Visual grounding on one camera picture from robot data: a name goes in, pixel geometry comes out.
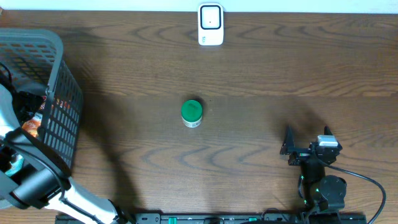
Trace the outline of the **light blue wipes pack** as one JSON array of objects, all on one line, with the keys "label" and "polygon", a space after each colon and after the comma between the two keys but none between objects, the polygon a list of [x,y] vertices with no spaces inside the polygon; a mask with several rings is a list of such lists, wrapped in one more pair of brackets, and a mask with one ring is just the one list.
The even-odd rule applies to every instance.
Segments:
[{"label": "light blue wipes pack", "polygon": [[17,154],[12,158],[10,162],[11,167],[7,171],[5,171],[5,174],[8,177],[13,176],[23,168],[23,164],[24,164],[24,158],[20,154]]}]

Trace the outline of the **red Top chocolate bar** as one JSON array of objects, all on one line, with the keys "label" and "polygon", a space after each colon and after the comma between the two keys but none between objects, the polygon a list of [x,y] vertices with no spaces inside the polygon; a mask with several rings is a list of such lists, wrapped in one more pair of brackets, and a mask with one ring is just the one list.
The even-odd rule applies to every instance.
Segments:
[{"label": "red Top chocolate bar", "polygon": [[42,98],[43,98],[43,103],[41,104],[39,110],[44,110],[45,109],[45,104],[46,104],[47,97],[46,96],[42,96]]}]

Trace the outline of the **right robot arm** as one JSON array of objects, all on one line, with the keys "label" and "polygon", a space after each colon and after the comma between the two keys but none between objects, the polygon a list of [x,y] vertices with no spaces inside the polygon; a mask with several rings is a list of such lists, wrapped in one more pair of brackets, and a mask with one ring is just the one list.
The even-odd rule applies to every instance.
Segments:
[{"label": "right robot arm", "polygon": [[346,181],[325,172],[341,150],[327,126],[308,147],[297,147],[292,128],[287,128],[280,154],[289,156],[288,165],[301,169],[298,191],[305,201],[305,209],[300,212],[302,223],[341,223],[338,211],[345,207]]}]

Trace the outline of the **orange snack packet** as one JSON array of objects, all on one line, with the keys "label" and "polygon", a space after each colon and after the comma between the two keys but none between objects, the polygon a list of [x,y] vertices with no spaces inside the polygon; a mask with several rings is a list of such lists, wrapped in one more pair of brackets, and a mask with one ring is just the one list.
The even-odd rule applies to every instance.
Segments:
[{"label": "orange snack packet", "polygon": [[41,126],[42,114],[36,113],[30,120],[22,125],[22,129],[35,138],[39,137],[38,129]]}]

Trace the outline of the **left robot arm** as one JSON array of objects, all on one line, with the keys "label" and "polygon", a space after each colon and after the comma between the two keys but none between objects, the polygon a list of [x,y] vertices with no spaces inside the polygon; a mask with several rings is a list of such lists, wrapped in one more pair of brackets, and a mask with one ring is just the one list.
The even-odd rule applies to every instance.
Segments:
[{"label": "left robot arm", "polygon": [[48,82],[19,87],[1,64],[1,198],[13,207],[47,208],[83,223],[135,223],[111,200],[72,179],[83,106],[81,90],[64,63],[38,70]]}]

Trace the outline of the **green lid jar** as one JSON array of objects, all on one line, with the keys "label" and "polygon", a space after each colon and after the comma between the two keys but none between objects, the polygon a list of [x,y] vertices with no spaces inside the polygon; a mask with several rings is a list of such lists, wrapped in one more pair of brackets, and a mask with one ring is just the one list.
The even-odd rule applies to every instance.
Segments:
[{"label": "green lid jar", "polygon": [[196,100],[187,100],[181,107],[183,124],[188,128],[198,127],[203,119],[203,107]]}]

